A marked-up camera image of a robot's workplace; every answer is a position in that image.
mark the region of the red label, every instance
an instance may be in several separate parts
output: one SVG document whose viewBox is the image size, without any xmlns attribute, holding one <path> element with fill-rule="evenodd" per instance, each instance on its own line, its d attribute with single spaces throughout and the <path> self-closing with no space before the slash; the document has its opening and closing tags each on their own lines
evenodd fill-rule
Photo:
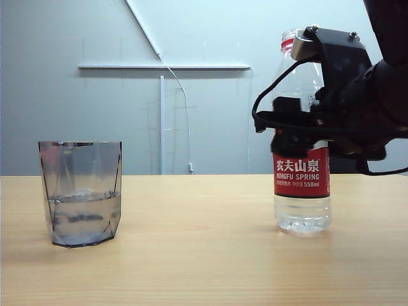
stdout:
<svg viewBox="0 0 408 306">
<path fill-rule="evenodd" d="M 307 158 L 285 158 L 273 153 L 275 194 L 294 198 L 330 195 L 328 147 L 309 150 Z"/>
</svg>

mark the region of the water bottle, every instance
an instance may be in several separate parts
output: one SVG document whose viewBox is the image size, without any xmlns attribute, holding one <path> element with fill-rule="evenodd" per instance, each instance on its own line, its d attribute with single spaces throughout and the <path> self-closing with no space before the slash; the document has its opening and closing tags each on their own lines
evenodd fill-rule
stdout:
<svg viewBox="0 0 408 306">
<path fill-rule="evenodd" d="M 282 35 L 283 56 L 278 75 L 295 62 L 290 53 L 296 31 Z M 315 102 L 314 94 L 322 86 L 320 65 L 308 62 L 293 70 L 272 93 L 275 97 L 300 98 L 301 110 L 309 112 Z M 304 159 L 272 155 L 275 218 L 279 227 L 297 233 L 326 230 L 332 220 L 327 141 L 315 143 Z"/>
</svg>

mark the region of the gray wall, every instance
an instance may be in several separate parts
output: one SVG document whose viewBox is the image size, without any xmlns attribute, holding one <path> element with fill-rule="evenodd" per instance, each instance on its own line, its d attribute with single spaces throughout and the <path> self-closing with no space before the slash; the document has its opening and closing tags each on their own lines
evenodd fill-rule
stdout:
<svg viewBox="0 0 408 306">
<path fill-rule="evenodd" d="M 281 33 L 318 23 L 357 31 L 381 58 L 363 1 L 133 0 L 168 63 L 243 62 L 250 71 L 178 71 L 196 173 L 270 173 L 271 133 L 250 119 L 275 76 Z M 182 92 L 166 71 L 79 71 L 80 62 L 155 57 L 124 0 L 1 1 L 1 166 L 37 175 L 38 140 L 122 140 L 125 174 L 159 173 L 159 76 L 166 78 L 166 172 L 187 173 Z"/>
</svg>

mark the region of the table surface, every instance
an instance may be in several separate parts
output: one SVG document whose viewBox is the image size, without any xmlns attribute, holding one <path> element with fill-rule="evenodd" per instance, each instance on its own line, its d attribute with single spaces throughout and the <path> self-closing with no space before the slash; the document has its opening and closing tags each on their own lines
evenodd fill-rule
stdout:
<svg viewBox="0 0 408 306">
<path fill-rule="evenodd" d="M 299 237 L 271 175 L 123 176 L 113 240 L 50 243 L 40 177 L 1 177 L 2 305 L 408 305 L 408 177 L 332 175 Z"/>
</svg>

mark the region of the white wire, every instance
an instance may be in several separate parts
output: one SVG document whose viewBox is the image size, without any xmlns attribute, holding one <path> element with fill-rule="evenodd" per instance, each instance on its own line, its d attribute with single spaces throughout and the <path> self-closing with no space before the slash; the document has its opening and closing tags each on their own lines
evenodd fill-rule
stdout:
<svg viewBox="0 0 408 306">
<path fill-rule="evenodd" d="M 147 38 L 147 41 L 149 42 L 150 46 L 152 47 L 154 53 L 157 55 L 157 57 L 160 59 L 160 61 L 167 67 L 167 69 L 170 71 L 170 73 L 173 75 L 173 77 L 176 79 L 178 85 L 180 86 L 183 95 L 184 95 L 184 103 L 186 105 L 186 117 L 187 117 L 187 137 L 188 137 L 188 158 L 189 158 L 189 171 L 190 174 L 193 174 L 193 162 L 191 160 L 191 134 L 190 134 L 190 118 L 189 118 L 189 107 L 188 107 L 188 103 L 187 103 L 187 94 L 186 94 L 186 90 L 184 89 L 183 85 L 181 85 L 179 78 L 177 78 L 176 74 L 174 74 L 173 70 L 170 69 L 170 67 L 166 64 L 166 62 L 164 61 L 164 59 L 161 57 L 161 52 L 159 51 L 159 49 L 156 47 L 156 44 L 154 43 L 153 39 L 151 38 L 151 36 L 149 35 L 149 32 L 147 31 L 146 27 L 144 26 L 142 20 L 139 17 L 139 14 L 136 10 L 136 6 L 132 5 L 131 2 L 129 2 L 129 0 L 125 0 L 127 6 L 129 7 L 129 9 L 131 10 L 133 16 L 135 17 L 136 21 L 138 22 L 140 28 L 142 29 L 145 37 Z"/>
<path fill-rule="evenodd" d="M 254 79 L 254 71 L 251 70 L 250 75 L 250 82 L 249 82 L 249 103 L 248 103 L 248 121 L 247 121 L 247 174 L 249 173 L 249 155 L 250 155 L 250 144 L 251 144 L 251 133 L 250 127 L 253 128 L 253 124 L 251 124 L 252 116 L 251 116 L 251 108 L 252 108 L 252 86 L 253 86 L 253 79 Z"/>
<path fill-rule="evenodd" d="M 189 159 L 189 171 L 190 174 L 193 174 L 193 161 L 191 160 L 191 132 L 190 132 L 190 115 L 189 115 L 189 106 L 187 103 L 187 93 L 186 90 L 184 89 L 183 85 L 181 85 L 179 78 L 177 78 L 177 75 L 174 74 L 173 70 L 170 69 L 170 67 L 166 64 L 166 62 L 161 58 L 161 56 L 158 54 L 157 55 L 162 63 L 167 67 L 168 71 L 173 75 L 173 77 L 176 79 L 178 86 L 180 86 L 180 89 L 183 92 L 184 95 L 184 105 L 186 108 L 186 121 L 187 121 L 187 142 L 188 142 L 188 159 Z"/>
</svg>

